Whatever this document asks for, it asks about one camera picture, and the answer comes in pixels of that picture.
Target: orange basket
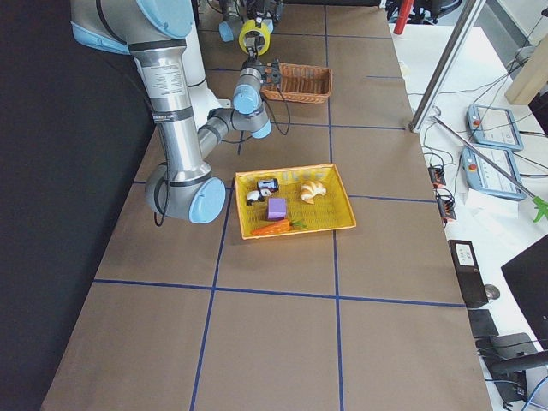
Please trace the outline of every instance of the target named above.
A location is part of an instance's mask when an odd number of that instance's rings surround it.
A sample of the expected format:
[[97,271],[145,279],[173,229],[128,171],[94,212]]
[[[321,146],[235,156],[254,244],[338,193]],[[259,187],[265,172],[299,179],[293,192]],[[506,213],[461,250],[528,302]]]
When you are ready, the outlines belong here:
[[[286,199],[287,218],[302,223],[302,228],[280,234],[253,235],[254,229],[271,224],[266,221],[267,201],[246,204],[246,195],[257,189],[257,180],[277,178],[279,191],[273,197]],[[314,204],[301,200],[301,185],[306,181],[322,182],[327,189],[325,196],[314,197]],[[236,173],[235,195],[240,218],[241,238],[275,237],[315,233],[332,229],[350,229],[356,220],[352,206],[337,167],[334,164],[318,164],[275,170],[258,170]]]
[[275,85],[263,87],[261,90],[269,100],[285,99],[294,103],[322,104],[331,95],[333,72],[330,68],[280,63],[280,73],[282,95]]

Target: blue cable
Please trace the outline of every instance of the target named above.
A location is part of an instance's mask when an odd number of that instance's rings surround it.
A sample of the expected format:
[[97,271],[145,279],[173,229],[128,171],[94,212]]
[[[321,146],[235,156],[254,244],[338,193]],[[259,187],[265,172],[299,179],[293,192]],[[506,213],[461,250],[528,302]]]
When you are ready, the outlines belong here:
[[540,390],[540,387],[542,387],[546,381],[548,381],[548,375],[542,378],[542,380],[537,384],[537,386],[534,387],[534,390],[531,393],[531,396],[529,397],[529,399],[527,400],[527,402],[525,403],[521,411],[525,411],[525,408],[527,408],[529,404],[531,403],[531,401],[533,400],[534,395],[537,393],[538,390]]

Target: white label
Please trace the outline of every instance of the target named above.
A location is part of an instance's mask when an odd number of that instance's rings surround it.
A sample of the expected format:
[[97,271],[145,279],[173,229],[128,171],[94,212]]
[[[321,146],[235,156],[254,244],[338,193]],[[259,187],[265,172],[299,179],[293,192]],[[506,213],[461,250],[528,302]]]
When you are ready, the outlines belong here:
[[150,98],[166,98],[185,93],[179,65],[143,67],[142,70]]
[[472,249],[468,244],[455,244],[455,250],[460,265],[469,265],[471,267],[474,267],[474,257],[472,257]]
[[489,109],[478,107],[479,118],[481,118],[481,128],[483,128],[486,140],[517,145],[514,136],[514,129],[510,125],[511,121],[506,110]]
[[[514,170],[510,165],[508,153],[505,150],[491,150],[476,147],[484,156],[489,158],[493,163],[498,165],[501,169],[513,176]],[[493,167],[491,167],[482,158],[476,157],[476,163],[479,166],[479,172],[481,173],[481,182],[484,188],[491,190],[503,191],[505,193],[517,193],[517,188],[514,183],[508,178],[500,174]]]

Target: yellow ring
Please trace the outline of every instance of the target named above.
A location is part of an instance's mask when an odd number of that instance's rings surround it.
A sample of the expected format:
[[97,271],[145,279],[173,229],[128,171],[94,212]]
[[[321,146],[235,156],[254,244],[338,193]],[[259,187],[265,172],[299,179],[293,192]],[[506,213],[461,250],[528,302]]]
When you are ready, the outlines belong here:
[[246,34],[251,32],[257,32],[261,37],[265,39],[265,45],[261,47],[257,52],[259,53],[259,56],[262,54],[265,54],[268,50],[268,47],[271,45],[271,32],[268,31],[268,28],[266,28],[265,23],[261,23],[260,27],[257,28],[255,26],[255,20],[248,20],[244,23],[243,27],[240,31],[240,37],[238,38],[238,43],[240,44],[240,48],[243,50],[244,53],[247,53],[246,45],[243,42],[244,38],[246,37]]

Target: blue electronic device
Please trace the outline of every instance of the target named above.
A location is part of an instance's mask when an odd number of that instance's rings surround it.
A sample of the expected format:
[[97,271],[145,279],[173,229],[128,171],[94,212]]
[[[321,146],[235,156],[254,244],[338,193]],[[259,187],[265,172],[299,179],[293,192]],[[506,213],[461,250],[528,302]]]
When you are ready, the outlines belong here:
[[474,140],[483,146],[523,150],[511,110],[472,104],[468,107],[468,126]]
[[[521,182],[520,173],[517,170],[512,150],[509,148],[480,145],[476,145],[475,147],[496,165],[512,175],[518,182]],[[521,201],[526,198],[526,195],[513,182],[500,174],[494,167],[469,148],[464,147],[461,159],[470,188],[507,200]]]

